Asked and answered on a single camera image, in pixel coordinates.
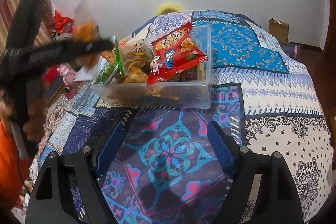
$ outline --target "cardboard box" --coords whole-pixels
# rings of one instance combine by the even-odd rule
[[[288,42],[289,24],[282,21],[280,22],[281,24],[270,19],[268,21],[268,32],[280,43],[286,44]]]

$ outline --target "orange clothing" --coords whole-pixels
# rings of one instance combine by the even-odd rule
[[[23,186],[22,182],[28,177],[29,167],[33,162],[33,158],[19,159],[17,164],[17,157],[14,138],[4,132],[0,122],[0,195],[6,201],[5,206],[8,210],[16,204]]]

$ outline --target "cartoon boy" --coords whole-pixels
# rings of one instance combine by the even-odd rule
[[[173,67],[172,56],[174,53],[175,53],[174,50],[169,50],[165,53],[165,57],[167,57],[167,59],[165,60],[164,64],[166,65],[167,69],[171,69]]]
[[[152,73],[154,73],[154,75],[157,73],[159,74],[159,67],[162,67],[161,64],[159,64],[158,60],[160,59],[159,55],[156,55],[153,57],[153,60],[150,64],[150,67],[152,69]]]

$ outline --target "bed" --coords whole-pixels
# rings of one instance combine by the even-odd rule
[[[331,190],[330,132],[305,65],[284,54],[278,41],[244,15],[215,10],[160,15],[129,39],[168,32],[186,22],[210,25],[213,80],[210,109],[109,106],[84,83],[74,99],[63,95],[49,110],[50,138],[39,155],[77,152],[127,120],[122,143],[101,190],[119,223],[210,223],[232,183],[207,138],[215,120],[253,152],[279,151],[293,175],[304,221]],[[245,222],[253,213],[256,175]],[[76,182],[78,216],[87,220]]]

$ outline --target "human hand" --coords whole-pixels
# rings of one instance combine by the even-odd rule
[[[0,98],[2,97],[4,91],[0,90]],[[46,123],[46,106],[47,99],[44,97],[35,98],[32,102],[28,104],[28,115],[29,121],[23,126],[23,131],[27,134],[27,138],[30,141],[35,141],[39,143],[44,136],[44,127]],[[2,127],[5,133],[9,136],[12,135],[11,122],[9,117],[13,113],[13,106],[5,102],[5,100],[0,100],[0,118],[2,121]]]

